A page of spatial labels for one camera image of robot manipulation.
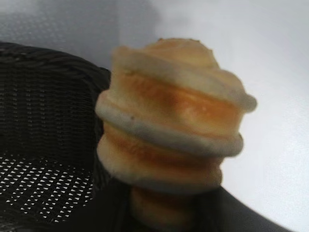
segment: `golden brown crust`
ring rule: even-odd
[[[192,157],[157,147],[104,124],[98,155],[105,168],[132,185],[171,193],[201,193],[222,180],[223,158]]]
[[[136,72],[120,72],[109,100],[155,123],[196,133],[236,134],[244,114],[233,104],[192,89],[184,89]]]
[[[185,231],[194,224],[193,198],[133,187],[131,212],[143,224],[160,231]]]

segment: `gray background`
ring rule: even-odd
[[[309,0],[0,0],[0,40],[109,68],[119,44],[191,37],[259,101],[223,185],[271,220],[309,231]]]

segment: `perforated pattern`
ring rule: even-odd
[[[109,71],[70,54],[0,43],[0,80],[0,232],[41,231],[92,197],[102,136],[94,104]]]
[[[45,158],[0,157],[0,195],[46,223],[64,221],[92,197],[91,173]]]

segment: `wicker weave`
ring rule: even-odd
[[[64,221],[107,183],[93,167],[103,133],[94,105],[109,83],[82,58],[0,43],[0,232]]]

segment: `spiral pastry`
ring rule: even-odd
[[[199,41],[121,46],[112,58],[111,87],[96,105],[105,130],[99,159],[132,186],[136,219],[159,231],[188,230],[194,196],[219,187],[223,159],[241,152],[239,125],[256,100]]]

